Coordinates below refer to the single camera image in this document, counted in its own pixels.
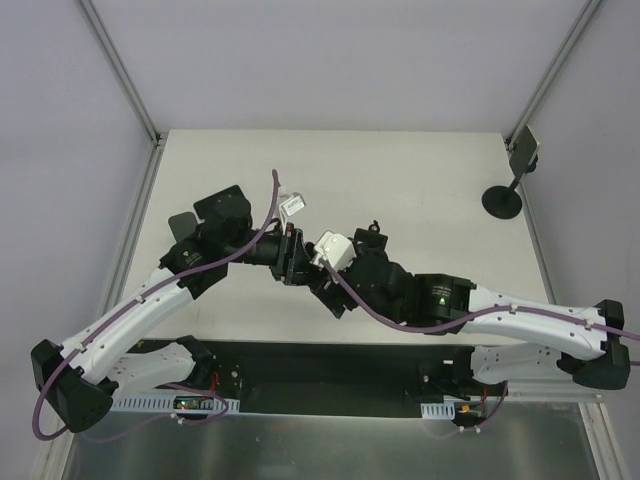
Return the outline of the black phone stand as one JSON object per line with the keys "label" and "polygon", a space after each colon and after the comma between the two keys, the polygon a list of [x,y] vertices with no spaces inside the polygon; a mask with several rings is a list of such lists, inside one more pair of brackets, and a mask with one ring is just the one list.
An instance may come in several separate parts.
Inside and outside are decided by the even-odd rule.
{"label": "black phone stand", "polygon": [[481,197],[485,211],[500,220],[515,218],[521,212],[523,205],[516,189],[526,175],[536,170],[537,162],[537,154],[527,164],[517,162],[513,180],[508,186],[495,185],[488,188]]}
{"label": "black phone stand", "polygon": [[357,252],[376,250],[384,252],[388,237],[381,233],[381,227],[377,220],[373,220],[367,228],[357,228],[352,242]]}

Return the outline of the black phone silver edge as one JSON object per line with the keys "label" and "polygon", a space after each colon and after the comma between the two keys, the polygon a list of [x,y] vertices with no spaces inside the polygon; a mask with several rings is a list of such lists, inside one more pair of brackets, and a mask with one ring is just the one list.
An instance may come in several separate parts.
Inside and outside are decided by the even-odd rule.
{"label": "black phone silver edge", "polygon": [[515,177],[530,172],[537,158],[540,142],[529,125],[525,125],[513,143],[509,166]]}

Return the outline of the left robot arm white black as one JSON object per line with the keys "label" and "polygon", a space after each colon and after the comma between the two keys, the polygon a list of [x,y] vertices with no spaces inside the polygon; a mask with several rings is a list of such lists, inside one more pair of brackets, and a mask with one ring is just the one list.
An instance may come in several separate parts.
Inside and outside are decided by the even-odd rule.
{"label": "left robot arm white black", "polygon": [[213,355],[191,335],[151,353],[129,350],[168,316],[223,280],[230,264],[266,266],[276,280],[302,285],[317,271],[312,252],[312,244],[304,241],[299,229],[274,219],[259,230],[236,219],[220,226],[211,221],[198,224],[127,299],[61,344],[43,340],[32,349],[39,391],[32,415],[35,436],[56,437],[40,429],[44,405],[55,411],[66,430],[80,433],[123,397],[167,384],[195,390],[213,386]]}

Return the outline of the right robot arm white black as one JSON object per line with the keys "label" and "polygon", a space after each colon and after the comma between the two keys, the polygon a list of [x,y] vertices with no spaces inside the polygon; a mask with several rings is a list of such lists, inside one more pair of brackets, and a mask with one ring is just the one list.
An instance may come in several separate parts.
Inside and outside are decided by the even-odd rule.
{"label": "right robot arm white black", "polygon": [[502,347],[476,346],[450,369],[452,387],[473,394],[484,384],[560,378],[596,390],[619,391],[631,374],[622,305],[551,305],[509,296],[468,279],[412,274],[381,249],[345,237],[317,243],[311,262],[327,276],[344,309],[362,308],[377,322],[411,334],[491,335]]}

